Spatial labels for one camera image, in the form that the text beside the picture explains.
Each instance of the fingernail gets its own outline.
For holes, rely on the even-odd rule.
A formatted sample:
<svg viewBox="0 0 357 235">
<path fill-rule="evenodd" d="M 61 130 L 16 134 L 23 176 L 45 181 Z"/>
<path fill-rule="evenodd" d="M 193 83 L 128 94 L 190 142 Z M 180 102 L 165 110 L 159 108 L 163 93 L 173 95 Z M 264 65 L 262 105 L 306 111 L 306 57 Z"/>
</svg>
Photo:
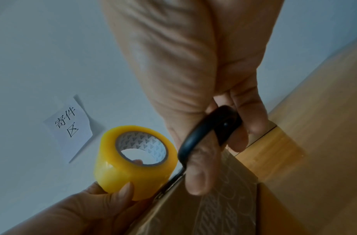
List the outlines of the fingernail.
<svg viewBox="0 0 357 235">
<path fill-rule="evenodd" d="M 195 164 L 187 166 L 186 189 L 190 194 L 201 195 L 205 188 L 205 174 L 203 170 Z"/>
<path fill-rule="evenodd" d="M 131 188 L 131 183 L 128 182 L 126 183 L 123 188 L 121 188 L 121 190 L 119 191 L 119 196 L 120 197 L 125 197 L 127 196 L 128 192 L 129 192 L 129 189 Z"/>
</svg>

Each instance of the yellow tape roll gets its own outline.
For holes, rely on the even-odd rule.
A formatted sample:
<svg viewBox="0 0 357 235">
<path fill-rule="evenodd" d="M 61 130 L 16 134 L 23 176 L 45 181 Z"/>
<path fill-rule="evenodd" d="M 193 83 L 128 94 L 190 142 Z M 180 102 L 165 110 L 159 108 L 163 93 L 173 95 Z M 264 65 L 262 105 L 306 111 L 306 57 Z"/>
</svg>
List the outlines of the yellow tape roll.
<svg viewBox="0 0 357 235">
<path fill-rule="evenodd" d="M 150 153 L 156 163 L 134 164 L 122 153 L 132 148 Z M 176 148 L 162 134 L 145 127 L 121 126 L 102 136 L 94 176 L 108 193 L 133 182 L 133 200 L 139 201 L 153 196 L 169 180 L 177 162 Z"/>
</svg>

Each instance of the hand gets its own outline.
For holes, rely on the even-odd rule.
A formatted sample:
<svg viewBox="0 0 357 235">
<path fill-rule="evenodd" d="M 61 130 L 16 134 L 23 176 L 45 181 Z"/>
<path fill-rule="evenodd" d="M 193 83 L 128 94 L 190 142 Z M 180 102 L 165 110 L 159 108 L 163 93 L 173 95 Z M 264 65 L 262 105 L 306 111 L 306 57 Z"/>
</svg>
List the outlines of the hand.
<svg viewBox="0 0 357 235">
<path fill-rule="evenodd" d="M 133 184 L 128 183 L 119 192 L 107 194 L 95 182 L 2 235 L 123 234 L 152 201 L 132 202 L 133 191 Z"/>
<path fill-rule="evenodd" d="M 243 125 L 227 144 L 242 151 L 248 132 L 262 133 L 267 113 L 257 90 L 264 56 L 283 0 L 102 0 L 116 39 L 179 147 L 207 112 L 237 109 Z M 194 150 L 186 188 L 207 193 L 220 164 L 211 132 Z"/>
</svg>

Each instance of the wooden surface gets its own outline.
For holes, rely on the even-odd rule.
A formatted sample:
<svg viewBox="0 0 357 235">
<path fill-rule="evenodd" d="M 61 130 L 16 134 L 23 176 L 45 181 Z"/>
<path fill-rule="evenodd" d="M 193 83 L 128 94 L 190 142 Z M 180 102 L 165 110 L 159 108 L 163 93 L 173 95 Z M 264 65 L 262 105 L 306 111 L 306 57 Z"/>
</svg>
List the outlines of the wooden surface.
<svg viewBox="0 0 357 235">
<path fill-rule="evenodd" d="M 237 158 L 311 234 L 357 234 L 357 43 L 270 116 L 280 128 Z"/>
</svg>

